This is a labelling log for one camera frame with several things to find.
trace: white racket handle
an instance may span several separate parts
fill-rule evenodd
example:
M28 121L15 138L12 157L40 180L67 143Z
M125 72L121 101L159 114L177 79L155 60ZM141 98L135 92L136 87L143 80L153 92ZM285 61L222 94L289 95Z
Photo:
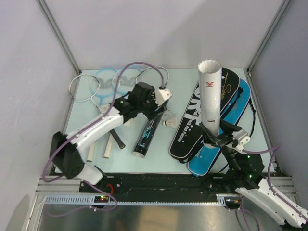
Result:
M108 142L107 142L107 145L106 145L106 149L105 149L105 152L103 154L103 158L109 159L110 152L111 152L111 147L112 147L112 141L113 140L114 140L114 138L113 138L113 136L110 133L109 134L109 138L108 138Z
M92 161L93 161L95 143L96 143L96 142L93 142L93 143L90 145L89 152L88 152L87 162L92 162Z

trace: white wall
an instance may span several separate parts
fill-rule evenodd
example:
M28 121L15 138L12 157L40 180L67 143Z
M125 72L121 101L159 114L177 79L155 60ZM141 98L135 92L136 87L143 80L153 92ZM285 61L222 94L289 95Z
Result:
M252 71L278 163L308 208L308 1L293 1Z
M2 0L0 31L0 230L18 231L75 73L34 0Z
M81 69L248 67L282 0L46 0Z

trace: racket grip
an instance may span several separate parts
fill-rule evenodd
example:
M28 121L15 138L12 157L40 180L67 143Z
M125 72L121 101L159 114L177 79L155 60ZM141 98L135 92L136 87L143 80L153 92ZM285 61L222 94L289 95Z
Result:
M117 145L119 145L120 149L125 148L125 144L121 140L121 138L118 136L116 131L114 129L110 130L111 135L113 136L114 140L116 141Z
M95 143L96 143L96 142L93 142L93 143L90 145L89 152L88 152L88 157L87 157L87 162L92 162L92 161L93 161Z
M114 140L113 136L111 134L109 134L109 138L108 138L108 142L107 142L107 145L106 145L105 152L103 154L103 158L109 159L113 140Z

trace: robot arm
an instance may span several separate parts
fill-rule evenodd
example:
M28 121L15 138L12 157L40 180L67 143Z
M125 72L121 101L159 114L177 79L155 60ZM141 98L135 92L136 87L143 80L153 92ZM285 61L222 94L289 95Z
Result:
M54 164L68 179L79 178L95 185L103 177L104 173L96 166L84 163L80 152L88 148L93 142L110 130L135 118L143 113L149 120L164 112L162 107L165 101L171 98L169 89L155 90L153 86L139 82L132 92L126 96L117 98L114 106L107 115L99 115L83 127L63 135L61 132L54 134L51 144L50 156L53 155L64 142L70 142L55 156Z
M264 165L261 156L241 154L244 145L250 141L247 132L239 126L217 119L219 114L213 113L214 109L220 108L220 102L217 100L217 94L220 92L214 87L209 87L208 82L219 85L220 64L217 61L206 60L201 62L198 68L201 114L203 114L200 128L204 145L219 147L230 166L222 179L222 188L230 193L236 191L253 201L281 225L283 230L308 230L307 219L304 218L308 217L308 211L295 204L274 186L272 189L275 193L272 191L266 177L262 174ZM217 126L223 131L218 136Z

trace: white shuttlecock tube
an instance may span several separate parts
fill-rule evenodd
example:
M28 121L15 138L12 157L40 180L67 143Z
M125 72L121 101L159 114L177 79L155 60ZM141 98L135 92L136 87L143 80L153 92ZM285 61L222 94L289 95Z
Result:
M203 125L214 135L219 134L221 65L216 60L205 60L198 65Z

